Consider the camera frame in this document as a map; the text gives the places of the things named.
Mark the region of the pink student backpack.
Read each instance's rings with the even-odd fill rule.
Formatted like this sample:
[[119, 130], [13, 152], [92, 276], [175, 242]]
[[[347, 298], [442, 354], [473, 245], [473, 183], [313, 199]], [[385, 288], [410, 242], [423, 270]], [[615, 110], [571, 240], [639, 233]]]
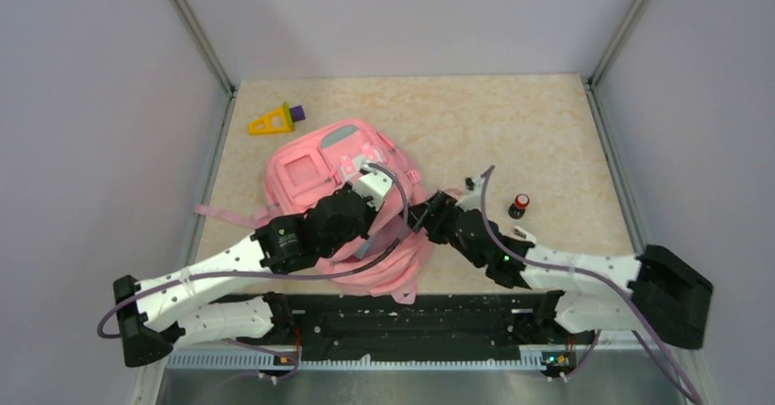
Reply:
[[[263, 185], [265, 205], [245, 218], [238, 213], [198, 205], [195, 212], [232, 225], [256, 229], [273, 217], [301, 213], [345, 182], [358, 176], [369, 162], [386, 167], [403, 186], [409, 203], [430, 197], [416, 164], [384, 134], [363, 120], [347, 119], [292, 140], [267, 161]], [[350, 295], [389, 295], [399, 304], [413, 304], [417, 277], [430, 257], [433, 245], [423, 234], [411, 233], [382, 262], [360, 272], [397, 237], [403, 227], [403, 203], [391, 189], [366, 240], [358, 238], [330, 259], [319, 259], [314, 268], [332, 275], [333, 284]]]

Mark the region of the pink and white eraser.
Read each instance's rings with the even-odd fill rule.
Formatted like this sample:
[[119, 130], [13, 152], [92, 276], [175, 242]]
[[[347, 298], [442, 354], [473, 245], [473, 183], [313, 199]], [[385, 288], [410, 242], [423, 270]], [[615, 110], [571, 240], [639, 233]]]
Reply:
[[536, 241], [536, 236], [534, 234], [530, 233], [528, 230], [526, 230], [526, 229], [524, 229], [522, 227], [519, 227], [517, 225], [514, 225], [513, 233], [516, 236], [518, 236], [518, 237], [520, 237], [520, 238], [522, 238], [522, 239], [524, 239], [526, 241], [531, 241], [531, 242], [535, 242]]

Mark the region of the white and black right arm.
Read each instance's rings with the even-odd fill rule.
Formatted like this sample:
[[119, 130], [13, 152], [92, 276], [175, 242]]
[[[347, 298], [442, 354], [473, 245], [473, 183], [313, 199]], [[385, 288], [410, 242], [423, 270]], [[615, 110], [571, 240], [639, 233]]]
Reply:
[[714, 286], [664, 246], [609, 256], [556, 250], [504, 235], [479, 208], [441, 191], [409, 208], [409, 225], [504, 288], [549, 291], [549, 306], [536, 318], [548, 343], [591, 330], [653, 333], [687, 350], [705, 343]]

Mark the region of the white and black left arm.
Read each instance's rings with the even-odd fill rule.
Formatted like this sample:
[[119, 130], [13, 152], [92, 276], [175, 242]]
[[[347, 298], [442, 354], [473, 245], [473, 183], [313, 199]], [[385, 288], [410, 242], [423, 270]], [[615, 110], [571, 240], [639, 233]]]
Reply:
[[279, 216], [222, 252], [160, 277], [130, 274], [112, 284], [107, 313], [118, 331], [128, 368], [150, 365], [175, 349], [238, 337], [281, 344], [293, 320], [274, 295], [223, 304], [221, 297], [259, 279], [307, 279], [305, 270], [364, 240], [384, 205], [385, 193], [346, 184], [302, 213]]

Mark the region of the yellow and purple toy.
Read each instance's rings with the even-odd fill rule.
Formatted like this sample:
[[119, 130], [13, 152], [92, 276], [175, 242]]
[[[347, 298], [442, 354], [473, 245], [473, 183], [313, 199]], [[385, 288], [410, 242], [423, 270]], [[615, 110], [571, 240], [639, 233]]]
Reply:
[[284, 102], [279, 108], [262, 114], [247, 125], [249, 135], [293, 133], [296, 123], [306, 120], [302, 105], [291, 106]]

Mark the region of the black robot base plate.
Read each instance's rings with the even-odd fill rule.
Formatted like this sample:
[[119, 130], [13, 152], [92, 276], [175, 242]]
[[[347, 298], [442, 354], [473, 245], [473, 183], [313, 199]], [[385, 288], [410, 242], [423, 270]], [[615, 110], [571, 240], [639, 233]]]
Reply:
[[287, 294], [271, 298], [281, 326], [254, 346], [290, 346], [304, 362], [508, 361], [524, 346], [587, 345], [594, 334], [571, 334], [549, 314], [555, 296], [539, 294], [430, 294], [414, 304], [389, 296]]

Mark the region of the aluminium frame rail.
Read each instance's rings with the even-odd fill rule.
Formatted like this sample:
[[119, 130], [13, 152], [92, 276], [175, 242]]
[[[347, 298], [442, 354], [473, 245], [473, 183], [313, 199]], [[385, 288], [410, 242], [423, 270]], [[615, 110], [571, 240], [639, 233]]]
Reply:
[[688, 353], [645, 333], [524, 346], [517, 360], [304, 362], [290, 346], [205, 343], [143, 367], [134, 404], [705, 404]]

